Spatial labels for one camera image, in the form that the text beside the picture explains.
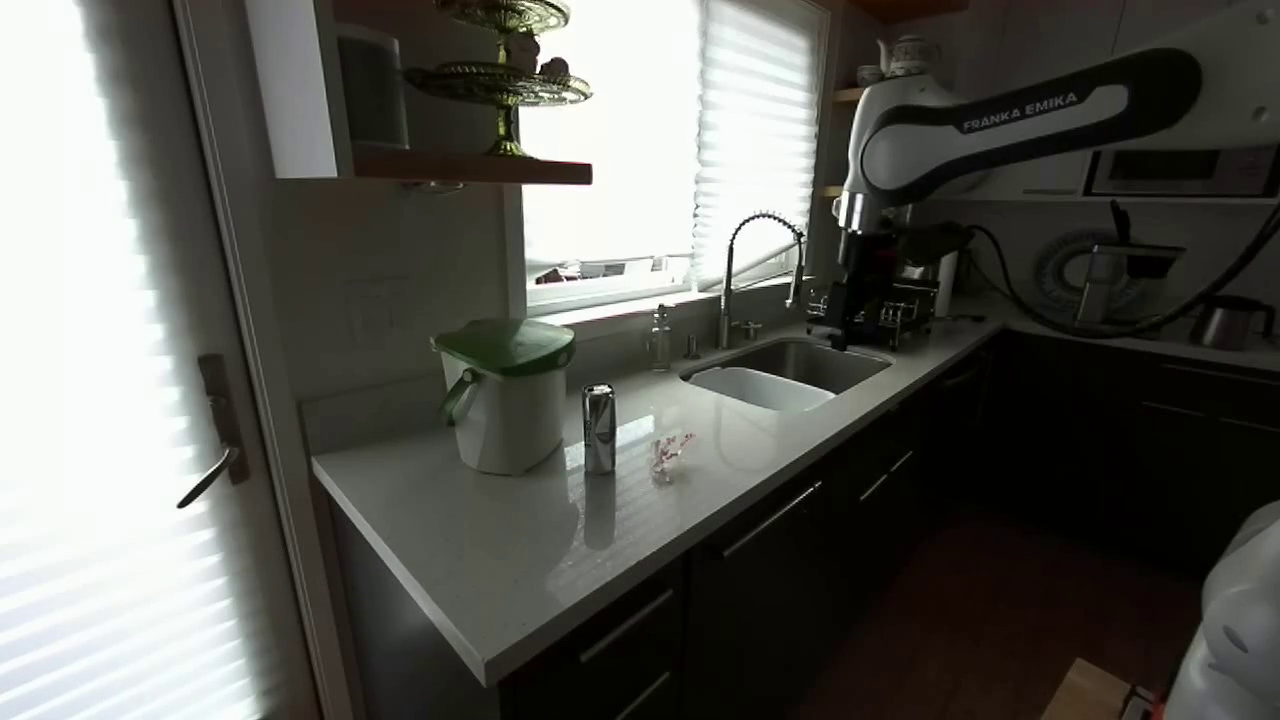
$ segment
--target kitchen counter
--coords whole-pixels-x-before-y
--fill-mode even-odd
[[[625,377],[617,479],[585,479],[571,395],[565,451],[527,477],[468,474],[443,424],[326,451],[314,469],[492,688],[998,331],[1000,319],[937,327],[887,356],[894,369],[791,415],[691,390],[673,373]],[[657,477],[653,446],[666,435],[689,435],[689,448]]]

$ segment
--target window blind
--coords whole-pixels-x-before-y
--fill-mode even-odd
[[[534,156],[591,159],[595,186],[524,190],[536,311],[712,286],[750,213],[810,223],[825,8],[657,0],[620,15],[608,0],[575,0],[571,23],[539,41],[543,60],[567,55],[595,98],[524,112],[524,143]],[[788,242],[755,223],[739,242],[739,268]]]
[[[653,295],[689,277],[698,15],[698,0],[643,8],[575,0],[567,28],[539,36],[539,60],[565,55],[591,83],[591,102],[519,112],[524,149],[548,159],[591,159],[595,180],[524,190],[524,262],[527,268],[611,263],[599,272],[611,286],[543,286],[534,287],[534,303],[585,303],[585,291],[590,301]],[[685,272],[637,272],[637,263],[685,263]]]
[[[210,505],[171,507],[216,439],[129,167],[141,36],[104,12],[16,0],[0,23],[26,109],[0,112],[0,718],[265,718],[237,551]]]
[[[698,166],[698,279],[724,277],[733,228],[781,213],[810,228],[817,126],[825,83],[825,12],[803,0],[703,0],[699,41],[699,166]],[[788,247],[776,223],[739,236],[737,268]]]

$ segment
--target white wall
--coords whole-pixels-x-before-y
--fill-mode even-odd
[[[431,331],[505,311],[505,196],[290,186],[274,263],[299,395],[436,369]]]
[[[964,12],[895,23],[894,33],[915,33],[929,44],[937,78],[975,102],[1107,60],[1223,3],[1230,0],[970,0]],[[1221,268],[1230,268],[1264,215],[1260,205],[1130,200],[1125,209],[1134,213],[1136,242],[1190,247],[1166,286],[1170,301],[1199,291]],[[1038,255],[1059,236],[1114,228],[1099,200],[932,200],[921,209],[921,220],[979,220],[998,228],[1020,279],[1029,279]],[[1276,277],[1280,243],[1270,247],[1230,291],[1280,303]]]

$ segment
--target wooden shelf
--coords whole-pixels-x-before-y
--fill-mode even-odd
[[[355,177],[436,186],[591,186],[591,166],[355,149]]]
[[[835,104],[858,104],[864,98],[864,89],[835,89],[833,102]]]
[[[895,23],[895,20],[915,20],[915,15],[940,15],[940,12],[961,12],[964,0],[847,0],[852,8]]]

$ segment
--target cable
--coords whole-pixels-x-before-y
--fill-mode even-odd
[[[1249,242],[1249,247],[1206,287],[1197,291],[1192,301],[1186,301],[1182,307],[1172,307],[1170,317],[1158,317],[1147,324],[1134,324],[1134,327],[1082,327],[1082,324],[1063,324],[1055,317],[1045,317],[1042,307],[1034,307],[1015,286],[1011,286],[1011,272],[1010,272],[1010,255],[998,242],[998,231],[987,223],[970,223],[970,231],[984,236],[998,252],[998,263],[1000,263],[1000,279],[1005,279],[1005,295],[1025,311],[1034,317],[1038,324],[1045,327],[1055,327],[1063,336],[1083,336],[1083,340],[1116,340],[1116,336],[1146,336],[1146,331],[1158,331],[1166,324],[1177,324],[1186,319],[1192,307],[1199,307],[1208,295],[1223,291],[1280,231],[1280,205],[1264,215],[1264,223],[1256,228],[1256,236]]]

